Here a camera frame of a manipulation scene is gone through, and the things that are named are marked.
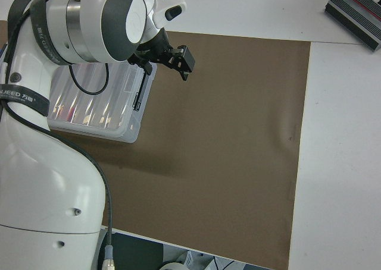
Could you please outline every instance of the red wire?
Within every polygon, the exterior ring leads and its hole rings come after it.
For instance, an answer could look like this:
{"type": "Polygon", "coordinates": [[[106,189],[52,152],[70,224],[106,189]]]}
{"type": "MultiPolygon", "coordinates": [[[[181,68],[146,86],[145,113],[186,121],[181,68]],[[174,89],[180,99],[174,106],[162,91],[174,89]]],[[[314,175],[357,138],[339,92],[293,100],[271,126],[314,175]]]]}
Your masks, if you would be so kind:
{"type": "Polygon", "coordinates": [[[373,11],[371,11],[369,8],[367,8],[365,5],[363,5],[360,1],[358,1],[358,0],[353,0],[353,1],[355,1],[359,6],[363,7],[371,15],[373,15],[374,17],[376,17],[378,20],[381,21],[381,17],[379,17],[377,14],[375,14],[373,11]]]}

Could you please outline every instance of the clear plastic container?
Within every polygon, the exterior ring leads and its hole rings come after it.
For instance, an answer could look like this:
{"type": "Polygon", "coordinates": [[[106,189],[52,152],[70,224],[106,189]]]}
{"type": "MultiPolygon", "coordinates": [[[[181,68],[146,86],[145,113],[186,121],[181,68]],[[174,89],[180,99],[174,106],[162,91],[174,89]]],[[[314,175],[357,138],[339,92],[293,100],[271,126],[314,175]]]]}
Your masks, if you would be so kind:
{"type": "MultiPolygon", "coordinates": [[[[140,130],[146,100],[156,73],[146,77],[141,104],[138,98],[144,75],[143,69],[127,62],[109,64],[110,78],[107,88],[97,96],[81,92],[73,83],[66,66],[57,69],[51,86],[48,124],[51,129],[133,143],[140,130]]],[[[104,85],[104,64],[73,66],[79,84],[94,92],[104,85]]]]}

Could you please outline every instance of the white robotic arm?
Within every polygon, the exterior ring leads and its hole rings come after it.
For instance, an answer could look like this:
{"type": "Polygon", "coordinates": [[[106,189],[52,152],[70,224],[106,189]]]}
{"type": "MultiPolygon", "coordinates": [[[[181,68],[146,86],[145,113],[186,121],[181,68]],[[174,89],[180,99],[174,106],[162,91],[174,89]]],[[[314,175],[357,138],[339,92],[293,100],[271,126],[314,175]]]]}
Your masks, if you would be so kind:
{"type": "Polygon", "coordinates": [[[15,0],[0,73],[0,269],[90,269],[106,181],[50,133],[52,76],[59,65],[128,60],[186,80],[194,59],[163,28],[184,10],[184,0],[15,0]]]}

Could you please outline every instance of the white tabletop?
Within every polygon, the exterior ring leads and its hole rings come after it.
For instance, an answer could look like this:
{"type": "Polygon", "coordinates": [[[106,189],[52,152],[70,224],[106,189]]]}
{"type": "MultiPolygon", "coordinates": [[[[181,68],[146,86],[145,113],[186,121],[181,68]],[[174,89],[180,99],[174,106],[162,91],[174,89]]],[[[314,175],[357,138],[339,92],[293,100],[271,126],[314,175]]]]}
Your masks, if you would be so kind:
{"type": "Polygon", "coordinates": [[[169,30],[357,44],[311,46],[289,269],[379,269],[381,54],[325,15],[327,1],[187,0],[169,30]]]}

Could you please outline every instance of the brown board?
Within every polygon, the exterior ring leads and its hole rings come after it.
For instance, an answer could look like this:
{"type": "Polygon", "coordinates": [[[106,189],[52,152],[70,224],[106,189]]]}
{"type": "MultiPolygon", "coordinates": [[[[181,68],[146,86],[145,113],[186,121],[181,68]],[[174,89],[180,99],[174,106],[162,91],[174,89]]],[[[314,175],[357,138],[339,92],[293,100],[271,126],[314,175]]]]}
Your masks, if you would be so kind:
{"type": "Polygon", "coordinates": [[[310,43],[169,35],[195,71],[159,67],[136,143],[65,136],[108,176],[115,228],[285,270],[310,43]]]}

